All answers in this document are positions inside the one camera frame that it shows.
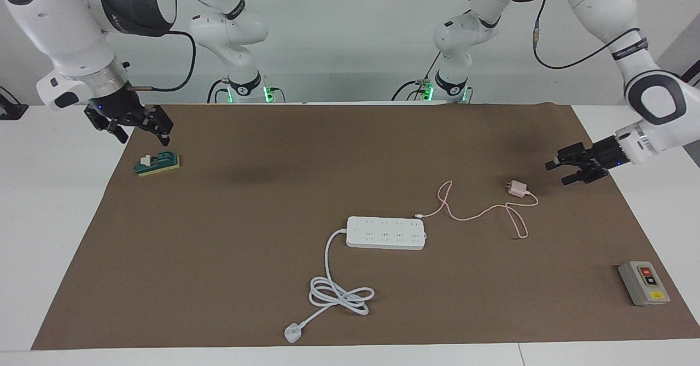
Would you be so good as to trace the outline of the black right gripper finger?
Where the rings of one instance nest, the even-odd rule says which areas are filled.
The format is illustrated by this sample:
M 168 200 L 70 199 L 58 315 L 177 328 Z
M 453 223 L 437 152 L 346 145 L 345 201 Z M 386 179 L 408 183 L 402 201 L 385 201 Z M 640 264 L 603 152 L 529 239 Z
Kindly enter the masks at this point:
M 84 113 L 95 129 L 98 131 L 107 131 L 112 136 L 115 136 L 120 143 L 127 143 L 129 137 L 127 132 L 125 132 L 114 119 L 109 120 L 107 117 L 102 116 L 102 114 L 98 114 L 98 111 L 90 105 L 85 107 Z
M 153 105 L 143 110 L 143 129 L 157 136 L 160 144 L 167 147 L 170 144 L 170 133 L 173 122 L 160 105 Z

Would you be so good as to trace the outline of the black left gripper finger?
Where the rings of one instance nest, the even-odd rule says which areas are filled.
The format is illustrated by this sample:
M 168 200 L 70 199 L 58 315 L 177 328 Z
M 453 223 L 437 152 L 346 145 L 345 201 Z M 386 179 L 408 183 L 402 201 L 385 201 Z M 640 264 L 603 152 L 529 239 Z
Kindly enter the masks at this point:
M 590 159 L 587 156 L 587 149 L 582 142 L 571 144 L 557 152 L 557 156 L 552 161 L 545 163 L 545 169 L 552 171 L 557 167 L 576 166 L 580 171 L 590 167 Z
M 608 175 L 609 171 L 604 167 L 583 167 L 582 169 L 579 169 L 579 171 L 575 172 L 575 174 L 563 177 L 562 184 L 570 185 L 575 182 L 590 184 Z

